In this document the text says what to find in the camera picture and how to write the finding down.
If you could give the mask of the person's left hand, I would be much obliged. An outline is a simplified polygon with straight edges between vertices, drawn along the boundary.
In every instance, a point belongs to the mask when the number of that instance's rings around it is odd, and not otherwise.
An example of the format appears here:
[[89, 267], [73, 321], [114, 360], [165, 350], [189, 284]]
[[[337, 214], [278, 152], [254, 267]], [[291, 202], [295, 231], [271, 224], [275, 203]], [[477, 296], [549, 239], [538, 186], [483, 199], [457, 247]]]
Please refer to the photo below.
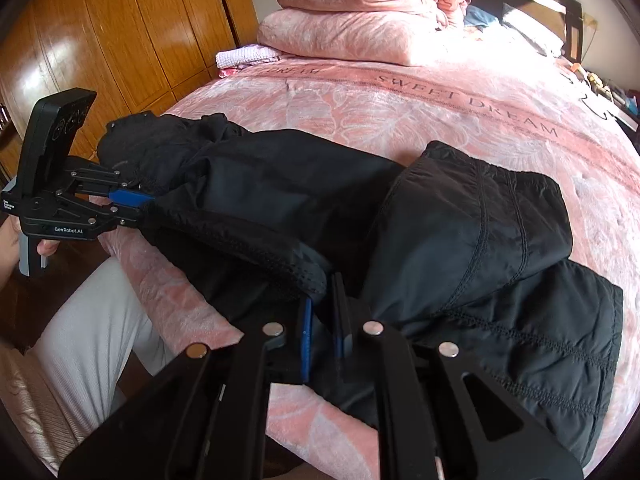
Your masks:
[[[9, 216], [3, 221], [0, 231], [0, 287], [4, 289], [14, 268], [20, 261], [20, 220]], [[40, 240], [37, 252], [40, 257], [51, 257], [58, 250], [58, 240]]]

